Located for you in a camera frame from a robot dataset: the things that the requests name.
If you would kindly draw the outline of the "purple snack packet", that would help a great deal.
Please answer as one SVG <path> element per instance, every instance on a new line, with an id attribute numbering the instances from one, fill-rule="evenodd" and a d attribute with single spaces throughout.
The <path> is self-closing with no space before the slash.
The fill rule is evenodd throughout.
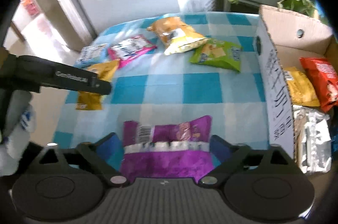
<path id="1" fill-rule="evenodd" d="M 210 172 L 212 117 L 180 124 L 147 126 L 136 121 L 123 124 L 124 156 L 120 172 L 136 178 L 193 178 Z"/>

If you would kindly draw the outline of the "small yellow snack packet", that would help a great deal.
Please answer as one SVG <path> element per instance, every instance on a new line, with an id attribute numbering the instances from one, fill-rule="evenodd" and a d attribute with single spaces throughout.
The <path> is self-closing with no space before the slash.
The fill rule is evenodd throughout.
<path id="1" fill-rule="evenodd" d="M 86 70 L 97 74 L 98 79 L 112 83 L 114 73 L 119 67 L 120 60 L 112 60 L 105 63 L 93 64 Z M 76 110 L 95 111 L 102 110 L 102 101 L 106 95 L 98 93 L 79 91 L 76 103 Z"/>

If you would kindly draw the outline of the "blue white snack packet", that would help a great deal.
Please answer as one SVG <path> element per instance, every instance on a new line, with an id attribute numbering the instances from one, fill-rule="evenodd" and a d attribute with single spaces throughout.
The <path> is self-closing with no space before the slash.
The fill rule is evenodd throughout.
<path id="1" fill-rule="evenodd" d="M 108 46 L 109 44 L 107 43 L 85 46 L 81 50 L 74 66 L 77 68 L 86 68 L 94 64 L 105 62 L 108 58 Z"/>

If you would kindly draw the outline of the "large orange chip bag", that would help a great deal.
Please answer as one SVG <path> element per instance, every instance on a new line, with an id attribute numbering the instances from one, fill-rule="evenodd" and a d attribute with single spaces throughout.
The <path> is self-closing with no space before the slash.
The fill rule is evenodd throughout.
<path id="1" fill-rule="evenodd" d="M 167 56 L 196 49 L 209 40 L 177 16 L 158 19 L 147 30 L 160 38 Z"/>

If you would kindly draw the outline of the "silver foil packet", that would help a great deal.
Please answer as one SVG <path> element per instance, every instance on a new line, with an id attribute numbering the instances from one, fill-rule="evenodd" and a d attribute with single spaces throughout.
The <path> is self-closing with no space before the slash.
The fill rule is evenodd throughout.
<path id="1" fill-rule="evenodd" d="M 294 160 L 304 174 L 331 169 L 329 116 L 315 108 L 293 106 Z"/>

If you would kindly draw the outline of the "yellow snack packet in box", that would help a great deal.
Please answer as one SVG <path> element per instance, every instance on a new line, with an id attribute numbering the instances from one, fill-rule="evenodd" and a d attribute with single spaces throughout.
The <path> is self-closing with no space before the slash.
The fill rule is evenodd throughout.
<path id="1" fill-rule="evenodd" d="M 306 107 L 319 107 L 315 89 L 307 76 L 296 67 L 285 68 L 284 78 L 288 84 L 292 103 Z"/>

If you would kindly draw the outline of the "pink white snack packet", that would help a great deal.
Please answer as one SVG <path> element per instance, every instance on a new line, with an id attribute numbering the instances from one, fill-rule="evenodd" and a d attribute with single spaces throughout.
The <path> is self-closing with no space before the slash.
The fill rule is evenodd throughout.
<path id="1" fill-rule="evenodd" d="M 136 58 L 155 49 L 157 46 L 143 35 L 136 35 L 110 45 L 107 51 L 111 60 L 119 61 L 118 69 L 121 69 Z"/>

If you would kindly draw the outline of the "green cracker packet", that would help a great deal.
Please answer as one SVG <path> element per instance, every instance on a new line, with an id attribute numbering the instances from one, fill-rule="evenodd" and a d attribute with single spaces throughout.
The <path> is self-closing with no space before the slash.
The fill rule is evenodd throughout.
<path id="1" fill-rule="evenodd" d="M 241 52 L 238 44 L 210 38 L 195 50 L 190 63 L 240 72 Z"/>

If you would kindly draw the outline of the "red snack packet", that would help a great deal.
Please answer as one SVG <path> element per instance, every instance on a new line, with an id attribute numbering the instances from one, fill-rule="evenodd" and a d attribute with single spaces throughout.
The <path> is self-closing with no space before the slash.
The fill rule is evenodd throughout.
<path id="1" fill-rule="evenodd" d="M 301 57 L 300 63 L 312 83 L 324 112 L 337 106 L 337 72 L 326 58 Z"/>

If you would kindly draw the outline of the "cardboard milk box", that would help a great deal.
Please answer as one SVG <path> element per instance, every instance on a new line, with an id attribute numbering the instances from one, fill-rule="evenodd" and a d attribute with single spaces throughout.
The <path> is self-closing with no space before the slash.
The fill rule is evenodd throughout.
<path id="1" fill-rule="evenodd" d="M 269 143 L 305 174 L 331 169 L 329 119 L 337 106 L 337 42 L 318 19 L 261 5 L 253 41 L 262 75 Z"/>

